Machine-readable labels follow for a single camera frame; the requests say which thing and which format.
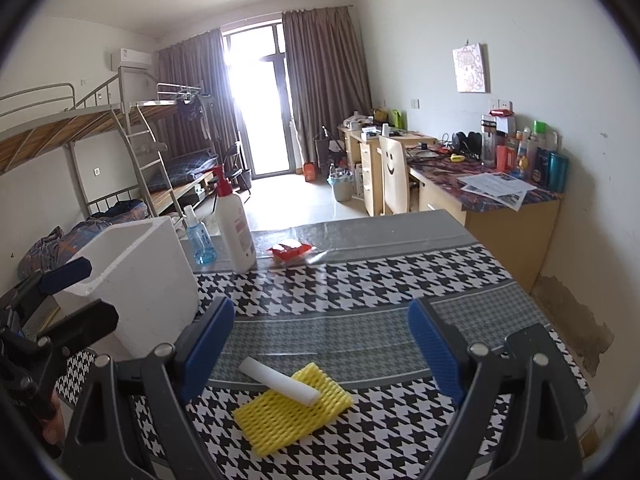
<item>peeling wall paint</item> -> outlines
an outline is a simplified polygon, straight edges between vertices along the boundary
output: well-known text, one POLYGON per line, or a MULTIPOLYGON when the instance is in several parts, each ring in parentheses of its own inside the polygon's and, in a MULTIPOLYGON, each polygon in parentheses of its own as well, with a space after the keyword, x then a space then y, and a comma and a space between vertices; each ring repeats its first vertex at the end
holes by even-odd
POLYGON ((599 325, 590 308, 579 303, 555 276, 539 276, 531 295, 553 323, 562 340, 582 359, 582 366, 595 377, 604 354, 615 338, 606 323, 599 325))

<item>desk drawer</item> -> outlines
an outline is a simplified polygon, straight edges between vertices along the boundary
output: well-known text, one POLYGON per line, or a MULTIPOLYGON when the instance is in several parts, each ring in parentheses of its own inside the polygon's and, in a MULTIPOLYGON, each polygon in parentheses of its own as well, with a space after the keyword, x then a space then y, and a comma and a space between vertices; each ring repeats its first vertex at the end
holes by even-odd
POLYGON ((362 156, 362 167, 371 167, 371 146, 364 142, 360 145, 360 155, 362 156))
POLYGON ((373 176, 371 174, 371 167, 362 165, 362 183, 366 186, 372 186, 373 184, 373 176))
POLYGON ((444 209, 458 222, 465 225, 466 211, 462 211, 462 204, 435 184, 420 182, 418 208, 420 211, 444 209))
POLYGON ((376 210, 373 201, 373 186, 371 184, 363 184, 362 188, 364 190, 364 207, 367 208, 369 216, 375 216, 376 210))

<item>blue bottle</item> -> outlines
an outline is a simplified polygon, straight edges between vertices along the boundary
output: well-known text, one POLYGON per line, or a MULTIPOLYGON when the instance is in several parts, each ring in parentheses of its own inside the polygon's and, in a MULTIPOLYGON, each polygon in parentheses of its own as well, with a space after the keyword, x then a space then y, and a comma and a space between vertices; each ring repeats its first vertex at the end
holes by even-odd
POLYGON ((211 243, 207 228, 202 222, 198 222, 192 206, 186 206, 184 213, 187 217, 187 236, 191 242, 193 259, 199 265, 210 264, 218 257, 218 254, 211 243))

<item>houndstooth tablecloth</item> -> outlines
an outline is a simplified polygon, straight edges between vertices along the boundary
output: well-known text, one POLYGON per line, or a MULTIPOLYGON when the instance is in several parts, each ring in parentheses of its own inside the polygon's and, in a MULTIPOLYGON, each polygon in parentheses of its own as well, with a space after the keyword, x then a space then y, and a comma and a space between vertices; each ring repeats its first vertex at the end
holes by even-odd
MULTIPOLYGON (((444 212, 330 222, 254 234, 257 269, 238 276, 223 250, 216 265, 194 267, 200 312, 215 295, 231 298, 236 322, 203 394, 187 406, 195 429, 230 479, 416 478, 453 415, 406 328, 406 308, 427 296, 468 341, 499 352, 504 337, 541 322, 585 394, 580 371, 529 296, 489 252, 444 212), (266 248, 287 237, 314 243, 311 263, 282 268, 266 248), (234 409, 263 390, 237 371, 247 355, 286 374, 316 362, 348 389, 354 406, 298 443, 258 457, 233 421, 234 409)), ((214 239, 216 248, 221 241, 214 239)), ((78 399, 94 355, 75 356, 58 391, 78 399)), ((509 396, 501 396, 479 450, 490 460, 509 396)), ((164 460, 143 397, 143 439, 164 460)))

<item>yellow foam net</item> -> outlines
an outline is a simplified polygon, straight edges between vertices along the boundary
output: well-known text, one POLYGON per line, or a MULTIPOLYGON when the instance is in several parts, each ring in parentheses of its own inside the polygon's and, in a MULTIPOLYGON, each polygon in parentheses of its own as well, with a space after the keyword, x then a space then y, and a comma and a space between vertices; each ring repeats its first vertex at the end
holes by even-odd
POLYGON ((236 423, 260 456, 293 444, 353 405, 351 396, 315 363, 309 363, 292 378, 320 391, 313 406, 268 390, 233 412, 236 423))

